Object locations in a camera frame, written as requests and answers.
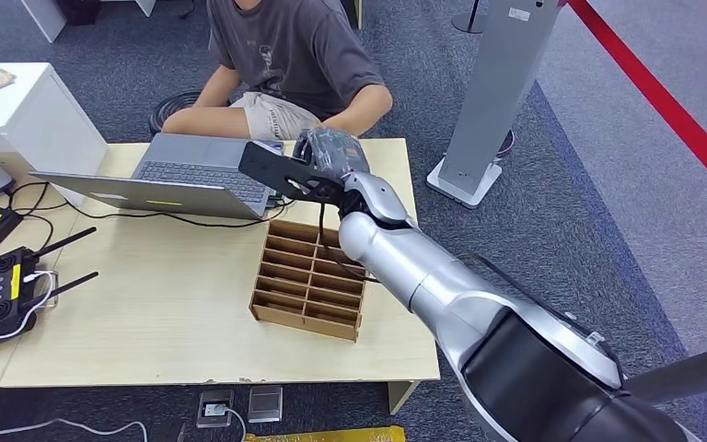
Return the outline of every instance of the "shorts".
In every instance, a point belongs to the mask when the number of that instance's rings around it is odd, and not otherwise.
[[[254,140],[296,140],[319,119],[293,103],[261,92],[246,92],[230,106],[242,108]]]

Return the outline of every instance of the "laptop keyboard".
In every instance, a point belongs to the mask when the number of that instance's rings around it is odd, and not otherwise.
[[[266,188],[263,184],[252,180],[234,168],[162,161],[146,161],[136,178],[138,180],[223,187],[245,203],[260,203]]]

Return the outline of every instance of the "cardboard divider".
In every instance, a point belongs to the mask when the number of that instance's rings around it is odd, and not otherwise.
[[[308,302],[305,307],[305,316],[309,316],[310,318],[318,318],[320,320],[328,320],[330,322],[337,322],[353,327],[356,324],[356,319],[359,315],[350,310],[343,310],[341,308],[334,308]]]
[[[307,293],[307,287],[304,285],[288,283],[279,279],[263,276],[260,276],[256,280],[256,290],[260,290],[261,292],[272,292],[288,297],[298,297],[300,299],[305,299],[305,294]]]
[[[325,274],[313,273],[310,277],[310,285],[320,288],[330,288],[336,292],[352,293],[358,295],[364,290],[364,284],[352,279],[338,278],[337,276],[327,276]]]
[[[315,244],[319,237],[317,228],[308,229],[307,226],[296,223],[270,223],[268,232],[274,237],[290,238],[310,244]]]
[[[260,306],[288,311],[297,315],[301,315],[305,307],[305,302],[301,299],[277,295],[275,293],[261,292],[259,290],[253,293],[253,302]]]
[[[269,276],[275,279],[283,279],[285,281],[294,281],[299,284],[307,284],[310,282],[310,272],[297,270],[292,267],[281,264],[272,264],[269,262],[261,263],[261,272],[264,276]]]
[[[345,267],[350,272],[358,274],[359,276],[365,276],[365,269],[353,265],[347,265]],[[353,276],[346,272],[337,262],[327,262],[327,261],[313,261],[313,272],[314,273],[324,273],[330,274],[332,276],[340,276],[341,278],[352,278]]]
[[[261,255],[261,261],[281,264],[288,267],[296,267],[297,269],[302,270],[313,270],[312,258],[302,255],[295,255],[294,253],[286,253],[284,251],[264,249],[264,254]]]
[[[314,244],[297,241],[296,239],[279,238],[272,235],[267,236],[267,249],[287,251],[297,255],[313,257],[316,246]]]
[[[354,310],[358,310],[362,304],[362,298],[359,296],[316,287],[310,287],[307,290],[307,300]]]
[[[316,258],[331,262],[334,262],[335,258],[337,258],[337,261],[343,264],[358,265],[356,262],[349,260],[342,250],[334,248],[324,249],[324,246],[316,247]]]
[[[256,320],[356,341],[362,322],[365,269],[349,260],[337,231],[324,229],[326,250],[316,226],[272,221],[253,287],[250,311]]]

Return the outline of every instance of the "laptop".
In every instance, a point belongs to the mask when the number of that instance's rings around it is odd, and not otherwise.
[[[273,190],[238,171],[250,140],[157,134],[130,179],[31,172],[122,209],[260,219]],[[280,153],[279,142],[261,142]]]

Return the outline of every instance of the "white charging cable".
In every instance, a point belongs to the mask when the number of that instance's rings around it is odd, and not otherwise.
[[[18,427],[18,428],[7,428],[6,430],[0,430],[0,436],[3,436],[3,435],[11,435],[11,434],[13,434],[13,433],[20,433],[20,432],[23,432],[23,431],[36,430],[36,429],[43,428],[43,427],[48,426],[48,425],[55,424],[56,422],[60,422],[60,423],[62,423],[62,424],[67,424],[67,425],[71,425],[71,426],[76,426],[77,428],[82,428],[82,429],[84,429],[84,430],[86,430],[86,431],[88,431],[88,432],[90,432],[90,433],[93,433],[94,435],[100,435],[100,436],[112,436],[112,435],[115,435],[115,434],[120,433],[121,431],[123,431],[123,430],[125,430],[125,429],[127,429],[127,428],[129,428],[129,427],[131,427],[131,426],[137,425],[137,426],[139,426],[140,428],[142,428],[142,439],[143,439],[143,442],[147,442],[147,428],[145,428],[145,424],[143,424],[143,423],[141,423],[141,422],[139,422],[139,421],[134,421],[134,422],[131,422],[131,423],[127,424],[127,425],[124,425],[124,426],[122,426],[122,427],[120,427],[120,428],[117,428],[117,429],[114,429],[114,430],[110,430],[110,431],[106,431],[106,430],[97,430],[97,429],[91,428],[91,427],[89,427],[89,426],[87,426],[87,425],[82,425],[82,424],[79,424],[79,423],[77,423],[77,422],[67,421],[66,419],[56,418],[56,419],[52,419],[52,420],[47,421],[47,422],[42,422],[41,424],[20,426],[20,427]]]
[[[239,440],[239,442],[245,442],[245,435],[248,433],[248,431],[245,429],[245,421],[242,420],[242,416],[239,415],[239,413],[235,412],[233,409],[227,407],[224,405],[224,412],[230,412],[234,414],[237,419],[239,419],[240,424],[242,425],[242,438]]]
[[[13,336],[19,335],[23,331],[23,329],[26,328],[26,324],[29,323],[29,318],[31,316],[31,313],[36,311],[37,308],[41,307],[42,304],[44,304],[45,302],[47,302],[48,299],[50,299],[50,295],[52,294],[53,291],[55,291],[55,286],[58,282],[58,273],[55,270],[40,270],[40,271],[34,272],[34,273],[26,276],[25,278],[23,278],[23,283],[24,284],[30,283],[31,281],[39,278],[40,276],[44,276],[44,275],[46,275],[47,277],[50,278],[50,287],[47,289],[47,293],[44,294],[44,297],[41,299],[41,301],[39,303],[37,303],[37,305],[35,305],[34,307],[29,309],[29,312],[26,313],[26,316],[23,318],[23,322],[20,323],[20,326],[17,327],[17,330],[12,331],[11,333],[7,333],[7,334],[0,334],[0,339],[8,339]]]

